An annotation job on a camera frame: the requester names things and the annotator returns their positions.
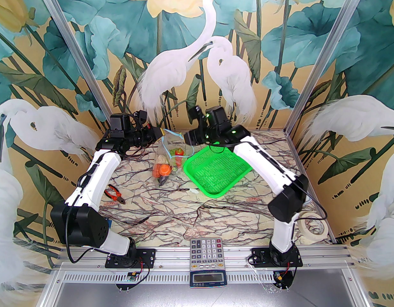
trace pliers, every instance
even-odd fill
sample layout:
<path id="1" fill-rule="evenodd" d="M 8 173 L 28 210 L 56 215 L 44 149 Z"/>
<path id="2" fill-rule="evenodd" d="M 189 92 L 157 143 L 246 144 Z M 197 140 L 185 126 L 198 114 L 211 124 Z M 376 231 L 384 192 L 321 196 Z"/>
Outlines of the pliers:
<path id="1" fill-rule="evenodd" d="M 110 199 L 112 199 L 114 201 L 118 201 L 119 203 L 125 205 L 125 200 L 121 197 L 121 193 L 119 192 L 119 190 L 116 189 L 116 187 L 111 184 L 109 184 L 109 187 L 110 187 L 110 189 L 113 189 L 115 191 L 116 195 L 114 196 L 114 195 L 108 193 L 107 190 L 104 190 L 104 194 L 106 196 L 108 196 Z"/>

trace green basket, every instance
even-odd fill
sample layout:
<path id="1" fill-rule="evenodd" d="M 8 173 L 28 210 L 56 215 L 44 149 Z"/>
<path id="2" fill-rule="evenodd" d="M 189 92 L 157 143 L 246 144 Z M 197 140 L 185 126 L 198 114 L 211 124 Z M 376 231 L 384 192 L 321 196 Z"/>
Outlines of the green basket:
<path id="1" fill-rule="evenodd" d="M 252 167 L 227 148 L 207 146 L 188 158 L 183 165 L 185 174 L 208 197 L 223 196 L 241 180 Z"/>

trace marble surface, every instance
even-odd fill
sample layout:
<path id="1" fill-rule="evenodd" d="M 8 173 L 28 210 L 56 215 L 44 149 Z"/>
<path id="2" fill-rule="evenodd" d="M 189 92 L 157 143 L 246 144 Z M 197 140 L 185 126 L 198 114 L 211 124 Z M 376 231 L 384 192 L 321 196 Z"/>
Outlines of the marble surface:
<path id="1" fill-rule="evenodd" d="M 253 136 L 282 165 L 298 172 L 281 131 L 255 131 Z M 225 245 L 268 245 L 273 217 L 267 208 L 273 193 L 254 170 L 224 196 L 211 199 L 179 171 L 158 187 L 151 171 L 157 145 L 124 158 L 110 184 L 122 193 L 126 204 L 102 197 L 100 213 L 113 220 L 112 230 L 131 236 L 138 247 L 188 246 L 192 237 L 219 236 Z M 304 210 L 313 210 L 312 204 Z M 298 228 L 297 244 L 311 244 Z"/>

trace wall mural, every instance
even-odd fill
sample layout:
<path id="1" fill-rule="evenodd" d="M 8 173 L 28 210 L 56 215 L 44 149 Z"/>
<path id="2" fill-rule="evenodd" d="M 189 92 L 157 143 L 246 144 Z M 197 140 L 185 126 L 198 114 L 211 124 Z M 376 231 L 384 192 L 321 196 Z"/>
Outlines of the wall mural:
<path id="1" fill-rule="evenodd" d="M 361 0 L 346 31 L 359 44 L 336 54 L 291 136 L 374 305 L 394 306 L 394 0 Z"/>
<path id="2" fill-rule="evenodd" d="M 36 304 L 60 250 L 50 210 L 108 126 L 60 54 L 74 63 L 42 0 L 0 0 L 0 306 Z"/>
<path id="3" fill-rule="evenodd" d="M 170 129 L 191 127 L 187 109 L 196 104 L 223 105 L 247 127 L 282 128 L 343 4 L 58 1 L 113 110 L 144 107 L 153 122 Z M 358 43 L 347 32 L 342 51 Z M 76 72 L 68 56 L 57 58 Z M 59 81 L 59 72 L 48 76 Z"/>

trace tape roll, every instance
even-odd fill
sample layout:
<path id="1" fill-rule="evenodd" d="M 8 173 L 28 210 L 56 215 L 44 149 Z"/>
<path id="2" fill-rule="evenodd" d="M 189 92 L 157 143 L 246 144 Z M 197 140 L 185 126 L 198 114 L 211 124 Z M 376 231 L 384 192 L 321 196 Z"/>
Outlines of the tape roll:
<path id="1" fill-rule="evenodd" d="M 303 217 L 309 217 L 309 218 L 321 218 L 320 215 L 314 213 L 314 212 L 304 212 L 301 213 L 299 215 L 300 218 Z M 308 226 L 306 225 L 307 223 L 311 222 L 312 225 L 316 224 L 318 227 L 318 234 L 311 232 L 308 228 Z M 311 240 L 313 242 L 318 242 L 321 241 L 323 239 L 325 239 L 327 237 L 327 233 L 328 233 L 328 228 L 327 228 L 327 223 L 325 220 L 323 221 L 311 221 L 308 219 L 300 219 L 298 221 L 298 229 L 299 231 L 301 231 L 301 234 L 307 238 L 308 240 Z"/>

